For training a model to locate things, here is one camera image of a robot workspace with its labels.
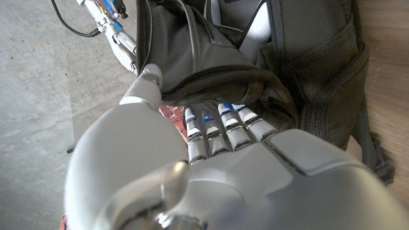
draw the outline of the black backpack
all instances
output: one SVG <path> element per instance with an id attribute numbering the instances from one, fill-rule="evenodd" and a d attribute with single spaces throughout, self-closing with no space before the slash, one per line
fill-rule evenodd
<path id="1" fill-rule="evenodd" d="M 165 104 L 246 104 L 278 130 L 343 149 L 352 135 L 363 163 L 393 182 L 369 133 L 355 0 L 140 0 L 136 17 L 136 67 L 162 69 Z"/>

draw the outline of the concrete floor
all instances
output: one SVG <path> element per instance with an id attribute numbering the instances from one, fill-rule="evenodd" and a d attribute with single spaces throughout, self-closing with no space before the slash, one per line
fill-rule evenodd
<path id="1" fill-rule="evenodd" d="M 57 0 L 67 23 L 94 23 L 75 0 Z M 134 1 L 124 1 L 135 22 Z M 59 22 L 49 0 L 3 0 L 0 57 L 0 229 L 57 229 L 73 146 L 103 112 L 118 104 L 135 75 L 105 37 L 82 38 Z"/>

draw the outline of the black cable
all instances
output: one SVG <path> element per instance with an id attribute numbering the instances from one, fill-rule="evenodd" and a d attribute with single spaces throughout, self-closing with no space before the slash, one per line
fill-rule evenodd
<path id="1" fill-rule="evenodd" d="M 57 8 L 57 5 L 56 5 L 55 0 L 51 0 L 51 3 L 52 3 L 52 6 L 54 7 L 54 9 L 55 9 L 55 11 L 56 11 L 56 13 L 57 13 L 58 19 L 59 19 L 59 20 L 61 21 L 61 23 L 62 23 L 67 29 L 69 29 L 71 32 L 75 33 L 76 35 L 83 36 L 83 37 L 86 37 L 86 38 L 91 38 L 91 37 L 94 37 L 94 36 L 99 35 L 99 34 L 101 33 L 98 29 L 94 29 L 93 31 L 91 31 L 91 32 L 88 33 L 88 34 L 86 34 L 86 33 L 81 33 L 81 32 L 78 32 L 78 31 L 74 30 L 74 29 L 73 29 L 72 27 L 70 27 L 67 23 L 65 23 L 64 19 L 61 17 L 61 14 L 59 13 L 59 10 L 58 10 L 58 8 Z"/>

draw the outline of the wooden floor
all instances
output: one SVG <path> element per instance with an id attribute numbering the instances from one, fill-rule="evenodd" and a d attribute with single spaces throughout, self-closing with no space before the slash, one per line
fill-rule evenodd
<path id="1" fill-rule="evenodd" d="M 409 209 L 409 0 L 358 0 L 370 46 L 366 95 L 371 130 L 396 167 L 392 193 Z"/>

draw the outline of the red object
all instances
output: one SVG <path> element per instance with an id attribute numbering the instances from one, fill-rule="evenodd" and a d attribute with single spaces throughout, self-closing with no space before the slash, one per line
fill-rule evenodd
<path id="1" fill-rule="evenodd" d="M 180 135 L 187 140 L 187 131 L 183 126 L 183 111 L 185 108 L 183 106 L 173 107 L 173 106 L 160 106 L 159 112 L 167 119 L 172 121 L 175 127 L 179 130 Z"/>

